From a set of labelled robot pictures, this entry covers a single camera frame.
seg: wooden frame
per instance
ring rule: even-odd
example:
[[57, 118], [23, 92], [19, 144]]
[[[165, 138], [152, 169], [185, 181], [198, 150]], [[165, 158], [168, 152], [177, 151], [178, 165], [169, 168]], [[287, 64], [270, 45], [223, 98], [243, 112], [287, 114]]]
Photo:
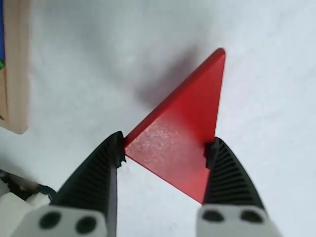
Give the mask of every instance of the wooden frame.
[[0, 126], [27, 129], [30, 0], [3, 0], [5, 67], [0, 70]]

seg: green object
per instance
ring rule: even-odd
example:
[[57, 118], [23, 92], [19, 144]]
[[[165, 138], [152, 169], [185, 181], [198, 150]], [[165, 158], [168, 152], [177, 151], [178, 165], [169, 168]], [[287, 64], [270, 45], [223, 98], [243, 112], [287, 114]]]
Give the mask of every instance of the green object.
[[4, 68], [4, 61], [3, 60], [0, 60], [0, 70]]

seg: blue object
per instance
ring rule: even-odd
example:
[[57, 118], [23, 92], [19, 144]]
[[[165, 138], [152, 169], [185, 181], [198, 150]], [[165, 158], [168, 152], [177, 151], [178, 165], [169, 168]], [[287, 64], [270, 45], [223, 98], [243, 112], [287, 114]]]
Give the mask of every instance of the blue object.
[[3, 0], [0, 0], [0, 60], [5, 60], [4, 30], [3, 30]]

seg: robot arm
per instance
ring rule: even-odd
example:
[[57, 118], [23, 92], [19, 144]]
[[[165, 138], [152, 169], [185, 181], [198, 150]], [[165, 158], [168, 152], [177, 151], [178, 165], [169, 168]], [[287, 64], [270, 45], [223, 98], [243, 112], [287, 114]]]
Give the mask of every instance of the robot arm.
[[[281, 237], [247, 173], [219, 138], [206, 144], [209, 175], [197, 237]], [[107, 138], [73, 173], [51, 205], [29, 212], [12, 237], [115, 237], [117, 168], [123, 135]]]

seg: red triangle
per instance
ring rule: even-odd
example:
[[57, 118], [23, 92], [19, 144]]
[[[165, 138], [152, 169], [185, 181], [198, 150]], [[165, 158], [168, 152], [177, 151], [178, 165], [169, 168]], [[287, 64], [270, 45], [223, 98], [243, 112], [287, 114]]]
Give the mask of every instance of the red triangle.
[[209, 174], [204, 144], [215, 139], [224, 64], [217, 49], [125, 140], [128, 157], [201, 203]]

